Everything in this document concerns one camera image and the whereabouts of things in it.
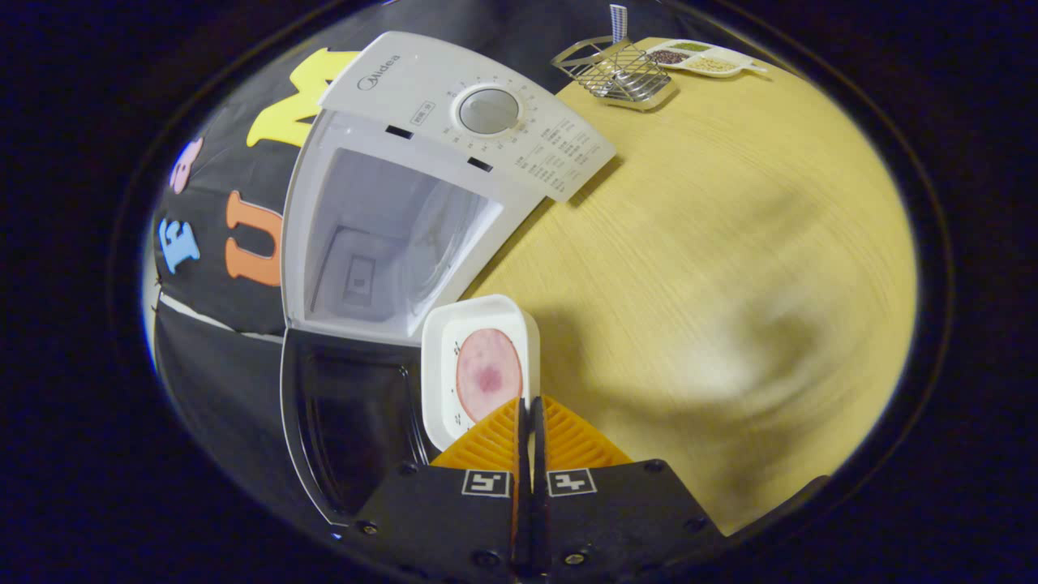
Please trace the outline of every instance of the black fabric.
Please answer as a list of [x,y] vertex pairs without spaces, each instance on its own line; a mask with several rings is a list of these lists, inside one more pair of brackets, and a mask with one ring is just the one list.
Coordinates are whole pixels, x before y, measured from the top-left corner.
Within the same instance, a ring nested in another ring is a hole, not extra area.
[[298,529],[326,531],[284,446],[280,343],[218,329],[159,303],[155,344],[170,402],[213,461]]
[[[228,228],[226,205],[230,191],[238,190],[246,202],[283,212],[299,148],[269,139],[248,146],[246,138],[261,111],[298,92],[289,77],[315,52],[360,51],[383,32],[403,30],[482,53],[557,92],[570,79],[550,65],[551,57],[575,41],[609,34],[608,4],[606,0],[450,0],[374,5],[264,65],[194,132],[191,139],[200,137],[202,144],[184,190],[174,193],[168,184],[162,185],[152,237],[164,294],[236,331],[283,331],[279,288],[245,276],[230,277],[224,258],[228,237],[242,248],[265,256],[273,252],[273,242],[248,225]],[[757,54],[731,34],[688,16],[671,13],[659,4],[640,2],[631,8],[628,35],[632,39],[691,37]],[[158,226],[163,219],[190,224],[200,252],[198,259],[175,265],[175,273],[170,273],[160,245]]]

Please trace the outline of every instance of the table surface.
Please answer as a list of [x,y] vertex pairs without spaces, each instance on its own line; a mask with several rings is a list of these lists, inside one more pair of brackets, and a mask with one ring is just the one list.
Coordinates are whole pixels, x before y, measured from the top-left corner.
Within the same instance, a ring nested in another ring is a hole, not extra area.
[[667,461],[725,533],[850,456],[917,303],[883,162],[822,91],[758,64],[671,71],[679,92],[648,113],[564,88],[618,155],[545,199],[464,296],[529,312],[541,392],[632,458]]

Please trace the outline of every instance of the metal basket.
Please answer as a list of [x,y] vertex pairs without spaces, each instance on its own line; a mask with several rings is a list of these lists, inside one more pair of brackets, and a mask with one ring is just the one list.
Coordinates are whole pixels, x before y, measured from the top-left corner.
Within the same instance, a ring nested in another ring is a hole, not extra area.
[[[590,56],[577,56],[583,50]],[[596,98],[634,109],[651,109],[674,93],[671,76],[649,59],[646,52],[627,37],[618,43],[612,36],[581,40],[551,59],[551,64],[584,86]]]

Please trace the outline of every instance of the midea logo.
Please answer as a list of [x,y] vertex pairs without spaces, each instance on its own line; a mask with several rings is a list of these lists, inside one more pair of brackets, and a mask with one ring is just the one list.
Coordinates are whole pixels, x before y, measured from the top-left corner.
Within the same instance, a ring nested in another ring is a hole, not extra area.
[[367,77],[361,77],[360,81],[357,81],[357,88],[361,91],[366,91],[368,89],[374,89],[376,85],[379,84],[379,78],[382,77],[385,72],[389,71],[392,63],[400,60],[400,55],[393,55],[392,58],[386,61],[386,63],[379,67],[378,71],[372,73]]

